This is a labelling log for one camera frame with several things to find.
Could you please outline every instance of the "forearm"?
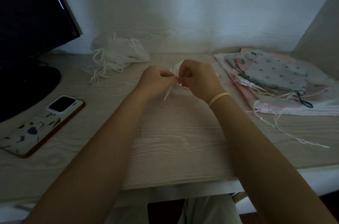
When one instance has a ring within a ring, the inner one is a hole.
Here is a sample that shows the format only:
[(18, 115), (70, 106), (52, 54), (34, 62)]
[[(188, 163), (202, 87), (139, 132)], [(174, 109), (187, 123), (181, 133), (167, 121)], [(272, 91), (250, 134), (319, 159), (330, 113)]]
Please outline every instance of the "forearm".
[(268, 223), (337, 223), (289, 161), (230, 96), (211, 106), (230, 147), (235, 172)]
[(138, 91), (130, 93), (55, 180), (25, 223), (102, 223), (121, 188), (146, 103)]

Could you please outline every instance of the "gray pants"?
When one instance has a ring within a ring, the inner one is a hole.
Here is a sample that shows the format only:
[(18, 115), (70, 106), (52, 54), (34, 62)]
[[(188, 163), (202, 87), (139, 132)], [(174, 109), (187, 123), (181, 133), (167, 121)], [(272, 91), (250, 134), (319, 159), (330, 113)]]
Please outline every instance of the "gray pants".
[[(148, 224), (147, 205), (114, 208), (104, 224)], [(229, 194), (186, 199), (178, 224), (241, 224)]]

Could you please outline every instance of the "desk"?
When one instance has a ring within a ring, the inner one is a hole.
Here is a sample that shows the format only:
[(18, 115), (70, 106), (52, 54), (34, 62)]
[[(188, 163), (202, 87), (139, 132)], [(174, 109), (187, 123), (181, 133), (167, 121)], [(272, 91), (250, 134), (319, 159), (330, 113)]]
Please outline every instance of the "desk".
[[(132, 64), (111, 79), (89, 85), (90, 75), (81, 70), (88, 57), (43, 55), (41, 60), (61, 71), (60, 84), (41, 102), (0, 124), (0, 135), (5, 136), (61, 95), (86, 102), (86, 107), (30, 158), (20, 159), (0, 150), (0, 203), (37, 200), (135, 87), (146, 67), (170, 68), (190, 58), (212, 63), (219, 79), (229, 80), (211, 54), (152, 54), (150, 62)], [(251, 110), (234, 85), (229, 84), (227, 90), (244, 110)], [(326, 149), (303, 145), (248, 115), (298, 170), (326, 168), (338, 173), (338, 117), (283, 115), (279, 119), (286, 131), (331, 147)], [(262, 116), (273, 121), (272, 114)], [(317, 178), (326, 181), (325, 175)], [(338, 182), (330, 189), (339, 189)], [(203, 101), (170, 93), (166, 101), (159, 97), (147, 105), (117, 205), (239, 191), (243, 188), (233, 171), (227, 141)]]

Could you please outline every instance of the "patterned phone case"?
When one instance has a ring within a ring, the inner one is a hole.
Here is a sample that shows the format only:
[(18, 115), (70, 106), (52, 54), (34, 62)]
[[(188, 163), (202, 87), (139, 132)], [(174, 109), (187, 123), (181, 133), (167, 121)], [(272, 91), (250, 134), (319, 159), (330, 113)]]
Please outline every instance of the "patterned phone case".
[(61, 113), (45, 109), (2, 138), (0, 148), (20, 158), (31, 156), (84, 106), (83, 101), (76, 99)]

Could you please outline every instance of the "white wall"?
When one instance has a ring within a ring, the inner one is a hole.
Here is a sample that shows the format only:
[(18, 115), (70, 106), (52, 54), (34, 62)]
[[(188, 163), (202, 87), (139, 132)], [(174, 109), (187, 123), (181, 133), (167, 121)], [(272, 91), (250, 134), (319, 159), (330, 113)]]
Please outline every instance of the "white wall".
[(325, 0), (67, 0), (83, 32), (62, 46), (88, 53), (101, 31), (139, 39), (151, 53), (252, 45), (294, 49)]
[(293, 56), (339, 78), (339, 0), (326, 0), (295, 47)]

